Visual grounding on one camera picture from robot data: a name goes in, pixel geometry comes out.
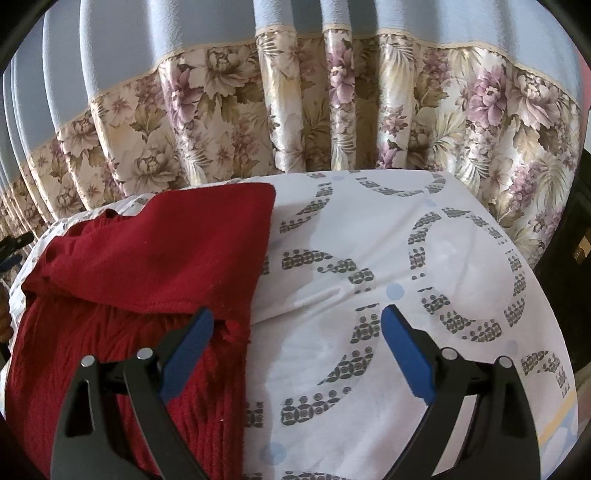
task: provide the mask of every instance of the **red sweater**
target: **red sweater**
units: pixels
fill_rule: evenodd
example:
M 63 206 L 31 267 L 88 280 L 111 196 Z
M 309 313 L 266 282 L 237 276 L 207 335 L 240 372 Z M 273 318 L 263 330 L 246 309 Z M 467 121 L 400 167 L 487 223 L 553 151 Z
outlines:
M 80 359 L 156 347 L 206 306 L 216 318 L 212 341 L 168 411 L 213 480 L 240 478 L 250 307 L 274 197 L 262 183 L 165 192 L 135 217 L 107 210 L 51 241 L 22 286 L 27 310 L 6 392 L 7 422 L 47 477 Z M 119 405 L 139 466 L 157 473 L 129 399 Z

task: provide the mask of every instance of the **floral curtain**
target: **floral curtain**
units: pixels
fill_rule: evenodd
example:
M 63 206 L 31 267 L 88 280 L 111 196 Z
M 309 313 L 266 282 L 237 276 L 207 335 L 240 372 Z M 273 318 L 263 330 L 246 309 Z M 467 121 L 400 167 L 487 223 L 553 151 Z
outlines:
M 560 220 L 581 110 L 551 78 L 484 44 L 347 25 L 176 51 L 94 98 L 4 190 L 3 235 L 123 197 L 317 170 L 447 171 L 531 265 Z

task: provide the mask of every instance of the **white bedsheet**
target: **white bedsheet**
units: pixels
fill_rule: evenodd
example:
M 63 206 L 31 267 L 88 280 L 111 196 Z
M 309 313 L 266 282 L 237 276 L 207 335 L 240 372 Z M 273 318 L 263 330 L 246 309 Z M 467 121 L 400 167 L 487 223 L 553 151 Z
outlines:
M 577 433 L 566 346 L 533 272 L 462 184 L 401 170 L 247 181 L 277 190 L 268 262 L 252 305 L 247 478 L 385 475 L 426 409 L 380 335 L 381 310 L 390 303 L 465 358 L 514 360 L 534 414 L 543 478 L 550 474 Z M 150 197 L 109 207 L 135 215 Z M 57 222 L 35 246 L 11 290 L 15 335 L 20 287 L 35 259 L 51 238 L 101 211 Z M 466 408 L 439 470 L 453 464 L 459 424 L 469 417 Z

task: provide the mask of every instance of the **purple flower print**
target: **purple flower print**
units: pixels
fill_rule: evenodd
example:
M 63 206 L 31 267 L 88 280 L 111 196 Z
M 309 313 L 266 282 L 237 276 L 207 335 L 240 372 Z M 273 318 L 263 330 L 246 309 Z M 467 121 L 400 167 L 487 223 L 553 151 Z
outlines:
M 483 70 L 468 88 L 467 119 L 484 128 L 500 125 L 507 107 L 505 84 L 501 66 L 494 66 L 490 72 Z
M 329 98 L 332 106 L 338 108 L 351 103 L 355 94 L 355 72 L 353 71 L 353 47 L 345 41 L 337 42 L 328 54 L 330 72 Z

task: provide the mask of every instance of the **curtain trim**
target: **curtain trim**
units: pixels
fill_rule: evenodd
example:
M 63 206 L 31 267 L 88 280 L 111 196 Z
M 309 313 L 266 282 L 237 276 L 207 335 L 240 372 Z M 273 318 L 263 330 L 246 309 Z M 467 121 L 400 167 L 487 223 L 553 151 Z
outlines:
M 302 39 L 302 40 L 309 39 L 309 38 L 321 38 L 324 35 L 325 31 L 335 29 L 335 28 L 350 30 L 351 26 L 345 25 L 345 24 L 327 24 L 327 25 L 324 25 L 322 33 L 298 34 L 297 38 Z M 269 31 L 295 31 L 295 28 L 290 25 L 269 25 L 265 28 L 258 30 L 256 32 L 256 37 L 258 37 L 260 34 L 262 34 L 264 32 L 269 32 Z M 418 43 L 422 46 L 426 46 L 426 47 L 441 48 L 441 49 L 477 47 L 477 48 L 489 50 L 494 53 L 498 53 L 499 55 L 504 56 L 515 67 L 517 67 L 521 70 L 525 70 L 528 73 L 539 76 L 539 77 L 543 78 L 544 80 L 547 80 L 547 81 L 553 83 L 558 88 L 560 88 L 562 91 L 564 91 L 569 96 L 569 98 L 579 108 L 581 108 L 581 103 L 580 103 L 577 95 L 574 95 L 568 88 L 566 88 L 564 86 L 564 84 L 562 82 L 560 82 L 559 80 L 556 80 L 555 78 L 551 77 L 550 75 L 548 75 L 544 72 L 541 72 L 540 70 L 534 69 L 530 66 L 527 66 L 524 63 L 519 62 L 516 58 L 510 56 L 504 49 L 502 49 L 496 45 L 493 45 L 493 44 L 488 44 L 488 43 L 481 42 L 481 41 L 439 44 L 439 43 L 434 43 L 434 42 L 430 42 L 430 41 L 426 41 L 426 40 L 421 40 L 420 38 L 416 37 L 415 35 L 413 35 L 412 33 L 410 33 L 407 30 L 399 30 L 396 28 L 379 28 L 374 33 L 362 34 L 362 35 L 356 35 L 355 33 L 353 33 L 353 39 L 354 40 L 363 40 L 364 38 L 372 38 L 372 37 L 376 37 L 378 35 L 387 35 L 387 34 L 403 35 L 405 37 L 408 37 L 409 39 L 412 39 L 416 43 Z M 201 48 L 230 47 L 230 46 L 237 46 L 237 45 L 244 45 L 244 44 L 252 44 L 252 43 L 256 43 L 256 37 L 247 38 L 247 39 L 244 39 L 241 41 L 234 41 L 234 42 L 202 43 L 202 44 L 193 45 L 190 47 L 180 47 L 175 50 L 171 50 L 170 52 L 168 52 L 165 55 L 163 55 L 162 57 L 160 57 L 160 59 L 156 62 L 155 66 L 153 66 L 152 68 L 150 68 L 146 72 L 136 75 L 135 77 L 130 77 L 128 79 L 125 79 L 125 80 L 113 85 L 112 87 L 105 89 L 105 90 L 101 90 L 99 93 L 97 93 L 95 96 L 93 96 L 92 98 L 89 99 L 89 105 L 92 102 L 99 99 L 100 97 L 107 95 L 108 93 L 114 92 L 114 91 L 120 89 L 121 87 L 125 86 L 128 83 L 131 83 L 135 80 L 139 80 L 141 78 L 144 78 L 144 77 L 156 72 L 158 70 L 158 68 L 160 67 L 161 63 L 171 59 L 172 57 L 174 57 L 176 55 L 179 55 L 181 53 L 189 53 L 193 50 L 197 50 L 197 49 L 201 49 Z M 89 107 L 87 106 L 78 115 L 72 117 L 68 121 L 63 122 L 58 127 L 56 127 L 56 133 L 59 130 L 61 130 L 62 128 L 64 128 L 66 125 L 68 125 L 69 123 L 84 117 L 86 115 L 88 108 Z M 42 144 L 45 144 L 45 143 L 51 141 L 54 138 L 54 136 L 55 135 L 48 137 L 47 140 L 45 142 L 43 142 Z

